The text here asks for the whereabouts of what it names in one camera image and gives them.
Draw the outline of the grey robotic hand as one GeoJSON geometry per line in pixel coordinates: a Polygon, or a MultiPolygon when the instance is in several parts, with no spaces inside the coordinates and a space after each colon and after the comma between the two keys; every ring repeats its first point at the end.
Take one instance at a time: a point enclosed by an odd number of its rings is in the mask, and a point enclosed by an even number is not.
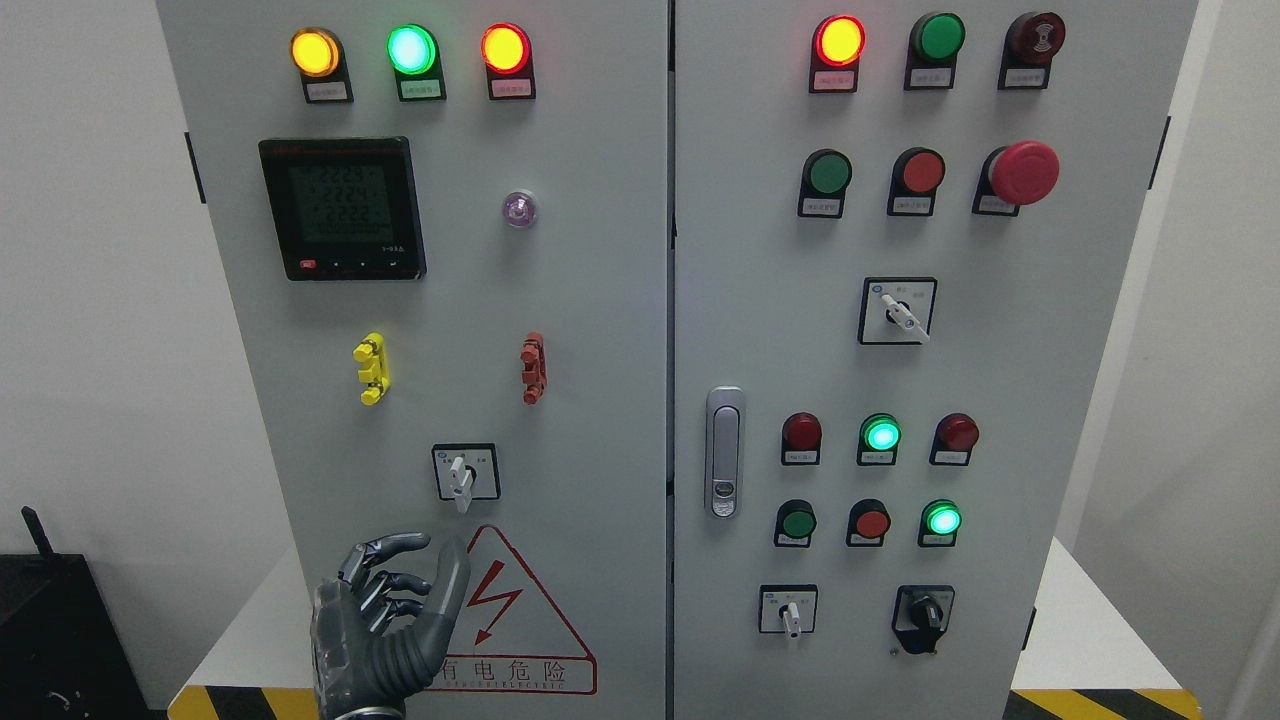
{"type": "Polygon", "coordinates": [[[470,580],[463,542],[440,544],[433,582],[375,569],[429,543],[422,532],[357,543],[317,585],[310,634],[323,719],[402,719],[442,670],[470,580]]]}

